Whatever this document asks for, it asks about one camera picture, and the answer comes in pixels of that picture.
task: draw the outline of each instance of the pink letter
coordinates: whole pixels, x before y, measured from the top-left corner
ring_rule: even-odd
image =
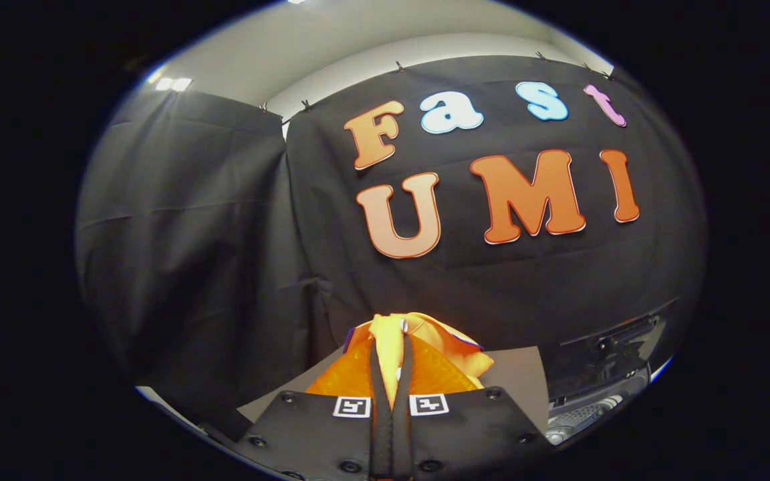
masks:
[[[611,106],[611,99],[608,98],[607,95],[599,92],[595,86],[591,85],[586,86],[584,88],[584,92],[586,92],[587,95],[590,95],[590,97],[593,97],[593,100],[599,104],[599,107],[602,107],[602,112],[605,112],[605,115],[611,119],[611,122],[619,125],[620,127],[626,127],[626,119],[614,111],[614,107]]]

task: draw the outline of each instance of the orange letter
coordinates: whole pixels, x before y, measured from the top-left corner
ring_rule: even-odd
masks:
[[[486,242],[512,243],[519,238],[521,229],[513,224],[510,208],[516,211],[531,235],[539,234],[543,226],[546,204],[551,205],[551,216],[546,223],[550,234],[569,234],[583,229],[587,222],[578,211],[569,175],[571,161],[565,150],[540,152],[533,183],[505,156],[484,156],[471,162],[471,172],[483,178],[489,200],[492,227],[486,231]]]
[[[599,158],[611,170],[611,180],[614,181],[614,194],[617,195],[617,209],[614,218],[617,222],[632,222],[641,216],[641,209],[635,204],[635,194],[632,192],[632,181],[626,169],[628,159],[619,150],[602,150]]]
[[[394,194],[391,186],[375,186],[364,189],[355,197],[355,201],[364,207],[367,217],[367,231],[373,247],[389,258],[416,258],[433,250],[441,236],[441,224],[436,207],[436,195],[433,186],[438,183],[438,174],[425,172],[403,180],[403,190],[415,197],[415,209],[418,211],[418,235],[400,237],[394,230],[391,206],[388,199]]]
[[[400,131],[397,128],[397,121],[388,114],[401,113],[403,113],[403,104],[392,100],[376,107],[376,109],[364,112],[344,124],[343,129],[352,132],[352,137],[355,139],[355,149],[358,150],[358,158],[355,159],[356,170],[378,164],[394,155],[396,149],[390,144],[386,146],[385,143],[382,143],[382,135],[387,135],[388,139],[397,137],[397,133]],[[382,119],[376,123],[376,118],[379,116]]]

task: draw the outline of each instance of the foam letter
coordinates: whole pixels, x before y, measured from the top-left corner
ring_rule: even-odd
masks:
[[[578,232],[587,225],[578,211],[578,199],[569,173],[571,156],[565,150],[544,150],[537,157],[534,182],[505,156],[484,156],[471,162],[471,172],[483,179],[489,201],[491,227],[484,238],[489,244],[512,243],[521,235],[513,224],[510,209],[522,221],[529,234],[539,234],[546,204],[551,215],[546,223],[550,234]]]
[[[418,211],[418,234],[415,237],[400,237],[394,230],[389,198],[394,194],[391,186],[373,186],[359,192],[355,201],[364,207],[367,231],[373,247],[383,255],[394,259],[416,258],[433,250],[441,236],[436,195],[433,186],[438,183],[438,174],[425,172],[403,180],[403,190],[415,198]]]
[[[611,106],[611,99],[608,98],[607,95],[603,94],[602,92],[599,92],[599,90],[596,89],[595,86],[586,86],[584,88],[584,91],[587,92],[587,95],[590,95],[590,97],[593,97],[593,100],[595,100],[596,103],[599,104],[599,107],[602,107],[602,112],[605,112],[605,115],[608,116],[609,119],[611,119],[611,122],[619,125],[620,127],[626,127],[626,119],[624,119],[623,116],[615,112],[614,107]]]
[[[528,112],[541,121],[564,120],[569,115],[557,91],[543,82],[522,82],[516,86],[516,94],[529,102]]]
[[[386,146],[385,143],[382,143],[382,135],[386,135],[388,139],[392,140],[397,137],[397,133],[400,131],[397,127],[397,121],[388,114],[398,115],[401,113],[403,113],[403,104],[392,100],[346,122],[343,128],[352,132],[352,137],[355,139],[355,149],[358,150],[358,158],[355,159],[357,170],[378,164],[394,155],[396,149],[390,144]],[[382,119],[376,123],[376,118],[380,116]]]
[[[483,123],[483,114],[474,110],[468,95],[460,92],[439,92],[421,101],[424,117],[421,127],[430,134],[446,134],[455,128],[476,128]]]
[[[635,204],[635,194],[632,192],[632,181],[626,168],[628,159],[619,150],[602,150],[599,158],[611,170],[611,180],[614,182],[614,194],[617,196],[617,208],[614,218],[617,222],[632,222],[641,216],[641,209]]]

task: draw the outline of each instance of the yellow cloth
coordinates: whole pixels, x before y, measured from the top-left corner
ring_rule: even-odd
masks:
[[[452,393],[482,389],[479,377],[494,363],[480,352],[469,336],[422,313],[376,314],[373,320],[357,326],[346,352],[306,391],[321,395],[350,395],[362,383],[370,389],[370,342],[376,342],[379,368],[388,403],[394,409],[397,394],[397,368],[403,362],[403,333],[410,335],[414,369],[410,393]]]

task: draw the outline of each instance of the blue letter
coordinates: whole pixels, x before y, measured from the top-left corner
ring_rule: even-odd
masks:
[[[522,82],[516,86],[516,94],[529,102],[529,112],[541,121],[562,120],[569,115],[557,92],[543,82]]]
[[[424,117],[421,127],[430,134],[445,134],[455,128],[476,128],[483,123],[483,114],[474,110],[471,101],[459,92],[439,92],[421,101]]]

